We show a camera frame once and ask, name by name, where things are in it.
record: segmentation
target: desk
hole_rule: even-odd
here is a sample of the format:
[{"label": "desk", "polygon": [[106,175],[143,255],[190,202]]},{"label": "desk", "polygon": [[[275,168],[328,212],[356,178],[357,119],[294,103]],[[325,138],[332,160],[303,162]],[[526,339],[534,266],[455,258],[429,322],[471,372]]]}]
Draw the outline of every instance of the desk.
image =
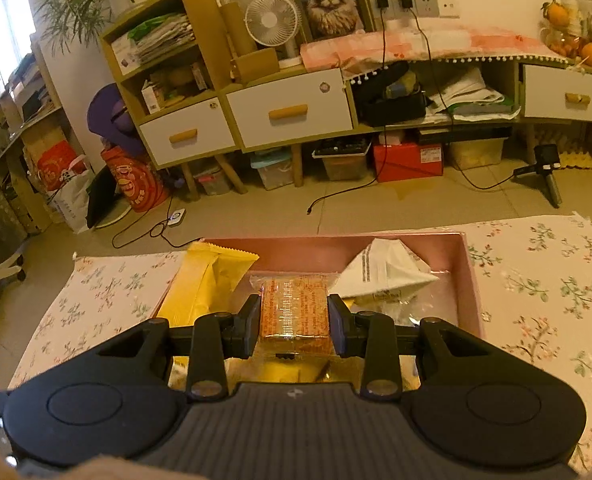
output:
[{"label": "desk", "polygon": [[23,148],[39,152],[42,146],[65,140],[61,124],[66,121],[62,107],[44,110],[23,124],[9,140],[9,145],[0,154],[0,186],[7,175],[16,191],[17,198],[9,201],[23,227],[29,234],[42,232],[52,224],[49,208],[43,196],[36,192],[26,176],[23,166]]}]

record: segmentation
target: cardboard box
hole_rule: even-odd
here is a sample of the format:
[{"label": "cardboard box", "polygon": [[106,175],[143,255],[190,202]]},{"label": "cardboard box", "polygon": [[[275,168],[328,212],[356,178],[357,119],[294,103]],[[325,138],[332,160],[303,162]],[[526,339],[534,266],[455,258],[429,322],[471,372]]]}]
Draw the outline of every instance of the cardboard box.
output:
[{"label": "cardboard box", "polygon": [[285,238],[209,238],[207,243],[257,254],[258,260],[243,277],[231,298],[239,306],[247,295],[257,292],[249,277],[274,272],[291,274],[330,274],[345,270],[356,254],[374,238],[402,241],[425,261],[434,272],[449,273],[441,298],[455,310],[452,319],[463,330],[485,338],[480,317],[480,299],[476,276],[471,267],[467,240],[462,233],[404,233],[387,231],[342,236]]},{"label": "cardboard box", "polygon": [[232,61],[232,72],[237,83],[243,85],[280,72],[278,54],[274,48],[263,48],[245,56],[235,57]]},{"label": "cardboard box", "polygon": [[165,91],[157,84],[145,81],[142,87],[142,98],[150,114],[155,114],[165,107]]},{"label": "cardboard box", "polygon": [[419,146],[403,142],[399,146],[374,146],[374,161],[379,182],[442,175],[440,144]]},{"label": "cardboard box", "polygon": [[65,138],[56,114],[39,120],[23,132],[23,145],[27,149],[34,164],[38,164],[42,154]]}]

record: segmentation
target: plastic storage box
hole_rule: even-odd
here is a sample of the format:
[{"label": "plastic storage box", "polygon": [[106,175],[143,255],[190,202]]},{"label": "plastic storage box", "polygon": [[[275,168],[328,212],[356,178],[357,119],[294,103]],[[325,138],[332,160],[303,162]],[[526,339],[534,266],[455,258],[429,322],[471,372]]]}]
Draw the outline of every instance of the plastic storage box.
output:
[{"label": "plastic storage box", "polygon": [[370,150],[371,145],[369,143],[363,153],[317,155],[316,150],[314,150],[311,156],[322,159],[330,180],[361,180],[367,176],[367,152]]},{"label": "plastic storage box", "polygon": [[450,144],[450,156],[461,170],[500,164],[505,139],[463,140]]},{"label": "plastic storage box", "polygon": [[222,195],[231,190],[230,181],[216,162],[209,164],[194,178],[209,196]]},{"label": "plastic storage box", "polygon": [[255,152],[251,156],[251,166],[258,170],[266,190],[294,183],[292,151],[289,148]]}]

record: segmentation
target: power cord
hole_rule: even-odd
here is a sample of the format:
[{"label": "power cord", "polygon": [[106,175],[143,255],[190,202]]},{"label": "power cord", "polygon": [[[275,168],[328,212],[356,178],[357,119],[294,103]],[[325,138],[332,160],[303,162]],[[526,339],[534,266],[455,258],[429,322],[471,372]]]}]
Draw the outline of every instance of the power cord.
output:
[{"label": "power cord", "polygon": [[[432,49],[429,47],[429,39],[427,37],[427,35],[425,34],[425,31],[421,28],[420,23],[418,22],[418,16],[416,15],[416,13],[414,12],[414,9],[408,9],[409,12],[412,13],[412,15],[414,16],[414,20],[416,20],[416,27],[418,28],[418,31],[421,33],[421,35],[423,36],[423,38],[425,38],[425,43],[427,44],[427,55],[429,57],[429,67],[430,70],[432,72],[432,78],[434,80],[434,84],[436,85],[436,90],[438,91],[438,95],[441,98],[441,103],[445,108],[445,113],[447,113],[447,115],[449,115],[450,118],[450,122],[451,122],[451,127],[450,127],[450,133],[452,134],[454,132],[454,115],[452,114],[452,112],[449,110],[449,108],[447,107],[447,104],[445,103],[445,99],[442,97],[442,92],[441,92],[441,87],[438,84],[438,78],[436,77],[436,72],[434,71],[434,60],[432,59]],[[493,184],[492,186],[487,186],[487,187],[480,187],[477,186],[476,184],[474,184],[469,177],[465,174],[465,172],[460,168],[460,166],[458,165],[458,162],[456,162],[456,160],[452,160],[452,164],[456,167],[456,169],[458,171],[460,171],[460,174],[465,178],[465,180],[467,182],[470,183],[470,186],[475,187],[476,189],[479,189],[481,191],[488,191],[489,189],[494,189],[495,187],[500,186],[501,184],[504,184],[505,182],[507,182],[508,180],[512,180],[514,177],[514,174],[511,174],[510,176],[508,176],[506,179],[501,180],[500,182],[497,182],[496,184]]]},{"label": "power cord", "polygon": [[[382,25],[382,70],[385,70],[385,54],[387,52],[387,45],[385,43],[385,18],[383,16],[383,10],[386,9],[387,7],[379,7],[380,9],[380,23]],[[337,191],[336,193],[332,193],[329,195],[324,195],[321,196],[320,198],[317,198],[316,200],[314,200],[314,202],[311,203],[311,205],[307,208],[307,214],[310,215],[311,214],[311,210],[313,209],[313,207],[318,203],[323,201],[326,198],[331,198],[333,196],[336,195],[340,195],[343,193],[349,193],[350,191],[356,191],[358,189],[363,189],[365,187],[369,187],[372,184],[374,184],[375,182],[378,181],[378,178],[380,177],[380,174],[382,173],[382,170],[385,169],[385,165],[387,164],[387,126],[383,127],[382,130],[383,136],[385,138],[385,157],[383,158],[383,162],[382,162],[382,166],[380,167],[380,170],[378,170],[378,172],[376,173],[376,176],[367,184],[362,184],[362,186],[356,186],[356,187],[351,187],[350,189],[343,189],[342,191]]]},{"label": "power cord", "polygon": [[147,211],[145,211],[143,213],[143,215],[139,216],[137,219],[135,219],[134,222],[132,222],[131,224],[129,224],[125,229],[117,232],[113,237],[112,237],[112,247],[115,249],[122,249],[124,247],[127,247],[130,244],[133,244],[134,242],[137,242],[138,240],[144,238],[145,236],[149,235],[150,238],[163,238],[164,241],[166,241],[171,247],[173,247],[174,249],[181,249],[182,247],[185,247],[186,245],[192,243],[192,242],[196,242],[198,240],[200,240],[199,238],[195,238],[193,240],[189,240],[188,242],[185,242],[184,244],[181,245],[175,245],[173,244],[166,236],[165,236],[165,230],[167,229],[168,225],[167,222],[169,221],[169,213],[171,211],[172,208],[172,201],[173,201],[174,197],[170,196],[169,197],[169,205],[167,205],[167,213],[165,215],[165,219],[161,220],[160,222],[157,222],[156,224],[153,225],[153,227],[149,230],[144,232],[143,234],[141,234],[140,236],[134,238],[133,240],[130,240],[129,242],[125,242],[124,244],[121,245],[116,245],[116,238],[118,238],[120,235],[124,234],[125,232],[127,232],[129,229],[131,229],[132,227],[134,227],[138,222],[140,222],[143,218],[145,218],[145,216],[147,216],[147,213],[149,213],[152,209],[153,206],[150,207],[149,209],[147,209]]}]

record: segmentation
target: yellow snack bag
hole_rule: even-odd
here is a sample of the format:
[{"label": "yellow snack bag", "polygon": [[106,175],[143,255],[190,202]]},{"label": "yellow snack bag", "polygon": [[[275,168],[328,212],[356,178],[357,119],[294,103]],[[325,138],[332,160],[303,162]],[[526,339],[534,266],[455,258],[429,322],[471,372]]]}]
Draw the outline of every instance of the yellow snack bag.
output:
[{"label": "yellow snack bag", "polygon": [[256,254],[194,242],[185,253],[158,317],[175,327],[193,325],[211,312],[228,312],[231,293],[257,259]]}]

